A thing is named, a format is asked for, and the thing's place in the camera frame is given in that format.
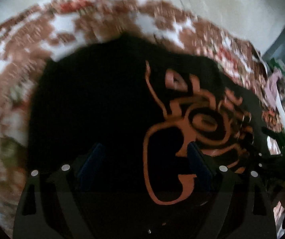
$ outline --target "cartoon face print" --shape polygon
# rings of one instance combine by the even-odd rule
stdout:
[[[183,142],[181,147],[175,152],[176,157],[187,157],[187,146],[190,142],[198,141],[207,145],[207,149],[202,149],[204,154],[210,156],[221,156],[222,154],[235,150],[238,156],[246,153],[238,143],[231,143],[230,139],[244,139],[248,134],[253,137],[253,130],[250,126],[244,124],[249,123],[251,114],[241,111],[239,106],[242,104],[242,98],[236,98],[234,93],[229,89],[225,90],[222,100],[217,104],[215,96],[208,90],[201,89],[199,78],[190,74],[188,87],[185,79],[176,71],[168,69],[165,74],[165,88],[185,93],[185,96],[173,98],[166,106],[159,99],[150,82],[151,68],[146,61],[145,79],[149,91],[161,108],[164,116],[164,122],[158,123],[150,127],[145,134],[143,142],[143,167],[144,178],[148,193],[152,200],[159,205],[172,205],[187,199],[194,190],[195,174],[178,174],[178,180],[182,186],[180,196],[172,201],[159,200],[151,186],[148,166],[148,149],[149,144],[154,135],[163,130],[176,128],[180,130]],[[188,91],[192,91],[192,95],[188,96]],[[239,158],[228,165],[229,168],[236,166]],[[243,172],[244,168],[239,168],[236,172]]]

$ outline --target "brown and white pattern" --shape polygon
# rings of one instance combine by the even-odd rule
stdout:
[[[269,127],[282,129],[278,114],[268,109],[265,69],[250,42],[162,0],[40,3],[0,24],[0,225],[9,236],[27,175],[30,98],[46,60],[124,32],[173,52],[213,59],[234,83],[258,96]]]

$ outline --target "orange graphic print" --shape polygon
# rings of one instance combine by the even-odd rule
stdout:
[[[225,90],[224,98],[218,103],[217,106],[215,96],[208,90],[201,89],[199,78],[192,74],[190,74],[189,79],[192,85],[193,96],[186,96],[171,100],[169,102],[171,113],[168,113],[164,103],[158,98],[150,83],[150,75],[150,65],[148,61],[146,61],[146,83],[155,102],[162,109],[164,122],[155,124],[149,128],[145,134],[143,142],[143,170],[145,184],[151,199],[156,204],[172,205],[187,199],[191,195],[194,190],[194,178],[196,175],[178,174],[179,182],[182,185],[182,192],[180,196],[172,201],[159,200],[151,187],[148,174],[148,145],[150,137],[159,130],[167,129],[170,127],[177,127],[183,134],[183,144],[181,148],[176,152],[176,157],[187,157],[188,144],[193,141],[199,141],[213,148],[202,149],[202,152],[204,154],[210,156],[220,156],[232,149],[236,150],[238,160],[228,165],[228,167],[231,168],[239,163],[239,157],[242,154],[247,153],[247,151],[245,149],[242,149],[238,143],[226,146],[223,149],[221,149],[221,146],[225,145],[231,137],[239,140],[244,139],[246,133],[250,133],[253,136],[252,127],[242,126],[242,123],[249,123],[251,121],[251,114],[243,110],[238,110],[238,107],[242,104],[242,98],[236,98],[234,96],[234,93],[227,88]],[[165,87],[167,89],[177,90],[180,92],[188,92],[188,85],[186,81],[179,73],[172,69],[168,69],[166,71]],[[183,114],[182,106],[188,107],[185,114]],[[211,115],[204,113],[194,114],[195,110],[205,108],[218,112],[218,114],[222,117],[223,124],[220,124],[220,126],[223,126],[224,137],[219,140],[213,140],[212,138],[203,135],[202,131],[205,133],[214,132],[218,128],[217,121]],[[244,167],[239,167],[235,172],[244,172]]]

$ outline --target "black t-shirt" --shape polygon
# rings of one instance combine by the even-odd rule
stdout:
[[[208,200],[189,168],[188,143],[242,172],[243,139],[269,154],[262,126],[258,98],[213,60],[125,35],[48,63],[33,99],[28,170],[56,171],[100,143],[105,156],[79,195],[96,233],[139,238],[166,227],[167,238],[186,238]],[[172,220],[179,231],[166,226]]]

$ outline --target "metal rivet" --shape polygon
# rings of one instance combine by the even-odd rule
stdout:
[[[32,171],[32,172],[31,172],[31,175],[32,175],[32,176],[37,176],[37,175],[38,175],[38,171],[37,171],[37,170]]]
[[[252,171],[252,172],[251,172],[251,175],[252,175],[253,177],[255,177],[255,178],[258,177],[258,173],[257,173],[256,171]]]
[[[68,171],[69,169],[70,169],[69,164],[65,164],[65,165],[62,166],[62,170],[63,171]]]
[[[228,167],[224,166],[224,165],[221,165],[219,167],[219,170],[222,171],[222,172],[226,172],[228,170]]]

